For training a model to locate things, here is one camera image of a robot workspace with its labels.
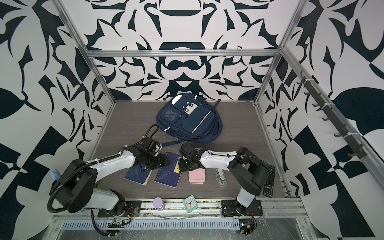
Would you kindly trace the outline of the blue book yellow label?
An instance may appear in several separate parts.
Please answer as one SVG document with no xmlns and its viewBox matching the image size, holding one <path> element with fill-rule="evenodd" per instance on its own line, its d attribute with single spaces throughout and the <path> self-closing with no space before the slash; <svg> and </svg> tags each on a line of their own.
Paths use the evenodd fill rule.
<svg viewBox="0 0 384 240">
<path fill-rule="evenodd" d="M 136 165 L 129 168 L 125 180 L 146 186 L 152 171 L 147 170 L 145 165 Z"/>
<path fill-rule="evenodd" d="M 155 177 L 155 182 L 168 187 L 177 188 L 181 177 L 179 159 L 182 158 L 182 156 L 171 152 L 167 152 L 166 156 L 170 164 L 159 169 Z"/>
</svg>

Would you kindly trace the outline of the navy blue school backpack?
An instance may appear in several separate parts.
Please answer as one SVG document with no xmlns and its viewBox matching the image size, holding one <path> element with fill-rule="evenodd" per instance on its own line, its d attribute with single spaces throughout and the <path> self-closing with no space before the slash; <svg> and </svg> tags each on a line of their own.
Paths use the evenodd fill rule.
<svg viewBox="0 0 384 240">
<path fill-rule="evenodd" d="M 217 111 L 218 100 L 212 106 L 204 98 L 182 93 L 173 97 L 158 112 L 157 125 L 175 141 L 162 143 L 163 147 L 183 142 L 209 144 L 215 141 L 223 130 L 223 123 Z"/>
</svg>

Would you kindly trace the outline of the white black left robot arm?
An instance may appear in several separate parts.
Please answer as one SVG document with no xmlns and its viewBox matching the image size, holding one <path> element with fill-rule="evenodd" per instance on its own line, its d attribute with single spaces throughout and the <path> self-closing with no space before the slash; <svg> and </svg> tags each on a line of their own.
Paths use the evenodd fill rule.
<svg viewBox="0 0 384 240">
<path fill-rule="evenodd" d="M 160 151 L 162 145 L 150 137 L 124 147 L 115 155 L 93 161 L 74 160 L 51 188 L 47 210 L 50 213 L 67 211 L 77 213 L 82 209 L 104 209 L 115 216 L 125 212 L 125 198 L 114 190 L 100 190 L 95 184 L 101 179 L 134 166 L 155 170 L 170 163 Z"/>
</svg>

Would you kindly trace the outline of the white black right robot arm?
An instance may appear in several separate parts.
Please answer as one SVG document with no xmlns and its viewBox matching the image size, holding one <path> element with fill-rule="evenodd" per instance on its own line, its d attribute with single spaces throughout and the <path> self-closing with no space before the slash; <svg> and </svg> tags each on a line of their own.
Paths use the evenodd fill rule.
<svg viewBox="0 0 384 240">
<path fill-rule="evenodd" d="M 179 160 L 181 172 L 197 169 L 229 171 L 241 186 L 236 201 L 244 208 L 248 208 L 261 194 L 270 175 L 271 166 L 244 147 L 225 153 L 196 149 L 185 143 L 182 144 L 179 153 L 183 157 Z"/>
</svg>

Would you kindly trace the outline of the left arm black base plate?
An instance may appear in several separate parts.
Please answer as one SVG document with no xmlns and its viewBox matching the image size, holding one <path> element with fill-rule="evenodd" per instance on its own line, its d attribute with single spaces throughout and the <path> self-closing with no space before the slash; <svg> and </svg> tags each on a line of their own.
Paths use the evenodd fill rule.
<svg viewBox="0 0 384 240">
<path fill-rule="evenodd" d="M 99 218 L 132 217 L 140 213 L 141 204 L 141 201 L 119 201 L 112 210 L 100 209 L 97 216 Z"/>
</svg>

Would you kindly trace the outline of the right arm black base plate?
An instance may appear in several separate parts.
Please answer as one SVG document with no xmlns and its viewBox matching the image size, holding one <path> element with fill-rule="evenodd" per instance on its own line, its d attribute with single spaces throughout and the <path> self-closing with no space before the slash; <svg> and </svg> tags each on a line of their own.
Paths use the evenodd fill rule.
<svg viewBox="0 0 384 240">
<path fill-rule="evenodd" d="M 260 200 L 253 200 L 249 207 L 244 207 L 236 200 L 222 200 L 221 214 L 223 217 L 262 216 L 263 208 Z"/>
</svg>

